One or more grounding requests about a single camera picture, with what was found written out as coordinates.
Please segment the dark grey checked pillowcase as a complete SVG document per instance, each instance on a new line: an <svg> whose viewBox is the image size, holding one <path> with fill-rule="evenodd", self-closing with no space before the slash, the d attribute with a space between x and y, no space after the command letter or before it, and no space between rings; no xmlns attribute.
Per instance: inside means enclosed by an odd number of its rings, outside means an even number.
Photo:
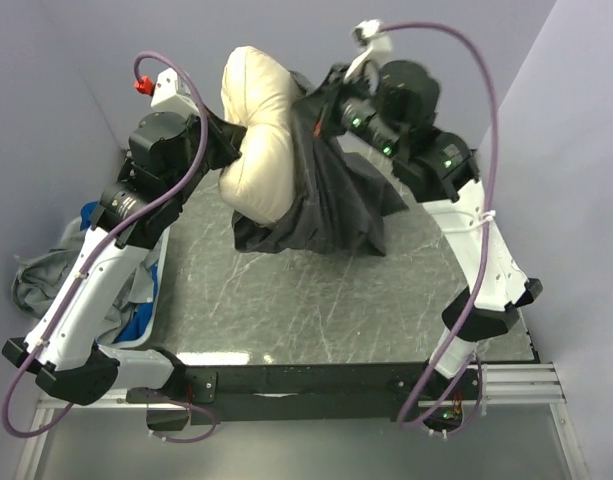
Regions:
<svg viewBox="0 0 613 480"><path fill-rule="evenodd" d="M407 210L405 201L371 162L357 152L344 151L338 141L339 155L315 155L305 149L305 136L312 130L305 98L315 87L300 73L289 73L300 89L290 110L295 199L272 225L257 224L232 208L235 249L385 256L384 219Z"/></svg>

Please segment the cream white pillow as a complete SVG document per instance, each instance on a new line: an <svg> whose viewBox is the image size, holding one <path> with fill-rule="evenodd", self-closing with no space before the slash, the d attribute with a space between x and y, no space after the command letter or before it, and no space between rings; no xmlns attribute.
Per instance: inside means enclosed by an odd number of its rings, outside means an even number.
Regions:
<svg viewBox="0 0 613 480"><path fill-rule="evenodd" d="M235 48L224 67L224 118L246 129L241 157L219 178L222 200L244 217L272 225L295 199L295 160L290 110L300 89L291 74L267 53Z"/></svg>

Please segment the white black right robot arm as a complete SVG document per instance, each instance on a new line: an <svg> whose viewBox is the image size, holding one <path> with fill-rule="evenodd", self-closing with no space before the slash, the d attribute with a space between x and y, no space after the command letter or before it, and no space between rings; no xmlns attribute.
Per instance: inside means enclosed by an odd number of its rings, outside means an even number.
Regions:
<svg viewBox="0 0 613 480"><path fill-rule="evenodd" d="M508 333L543 287L519 268L497 227L474 149L436 126L439 95L439 83L412 61L378 68L375 88L365 68L337 63L314 91L314 134L349 133L387 158L461 268L467 285L442 313L444 330L424 377L428 393L446 399L479 342Z"/></svg>

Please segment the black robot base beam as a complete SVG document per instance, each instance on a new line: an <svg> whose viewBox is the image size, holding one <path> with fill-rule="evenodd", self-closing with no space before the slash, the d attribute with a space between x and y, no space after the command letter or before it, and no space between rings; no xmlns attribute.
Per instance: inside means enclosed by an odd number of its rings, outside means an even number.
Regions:
<svg viewBox="0 0 613 480"><path fill-rule="evenodd" d="M130 404L192 403L220 422L394 421L425 370L423 362L190 366L171 391L132 388Z"/></svg>

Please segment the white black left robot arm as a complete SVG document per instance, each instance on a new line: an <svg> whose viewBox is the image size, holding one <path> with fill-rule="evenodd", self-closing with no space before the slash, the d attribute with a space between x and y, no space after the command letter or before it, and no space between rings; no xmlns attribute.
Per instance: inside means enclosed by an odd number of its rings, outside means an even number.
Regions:
<svg viewBox="0 0 613 480"><path fill-rule="evenodd" d="M102 193L81 252L49 310L2 353L46 394L90 405L113 388L149 388L172 402L188 391L186 366L165 349L124 350L97 338L128 278L180 216L201 179L240 157L243 126L214 114L156 112L129 137L115 183Z"/></svg>

